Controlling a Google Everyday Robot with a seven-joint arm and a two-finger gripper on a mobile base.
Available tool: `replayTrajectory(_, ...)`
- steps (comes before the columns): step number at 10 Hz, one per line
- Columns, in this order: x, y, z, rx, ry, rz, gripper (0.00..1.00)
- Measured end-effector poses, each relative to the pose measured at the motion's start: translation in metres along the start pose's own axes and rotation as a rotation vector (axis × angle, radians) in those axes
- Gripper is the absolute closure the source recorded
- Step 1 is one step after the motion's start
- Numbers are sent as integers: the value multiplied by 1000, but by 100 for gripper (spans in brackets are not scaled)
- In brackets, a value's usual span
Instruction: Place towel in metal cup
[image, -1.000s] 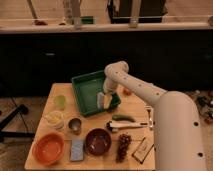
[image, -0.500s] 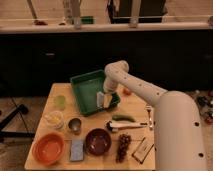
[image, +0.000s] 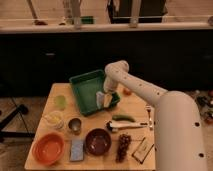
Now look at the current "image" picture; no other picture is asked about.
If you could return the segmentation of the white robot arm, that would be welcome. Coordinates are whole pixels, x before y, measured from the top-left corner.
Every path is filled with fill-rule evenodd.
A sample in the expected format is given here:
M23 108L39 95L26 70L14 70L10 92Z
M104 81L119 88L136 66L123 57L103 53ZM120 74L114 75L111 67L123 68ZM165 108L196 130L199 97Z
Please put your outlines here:
M154 108L156 171L208 171L201 119L194 99L128 71L125 60L107 64L104 91L115 92L121 83Z

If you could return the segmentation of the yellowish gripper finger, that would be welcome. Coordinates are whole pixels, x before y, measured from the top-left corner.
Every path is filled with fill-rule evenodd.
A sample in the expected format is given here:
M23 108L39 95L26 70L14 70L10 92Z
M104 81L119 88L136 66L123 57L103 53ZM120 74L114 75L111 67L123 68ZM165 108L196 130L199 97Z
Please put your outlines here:
M104 96L104 108L109 107L110 103L112 101L112 95L111 94L105 94Z

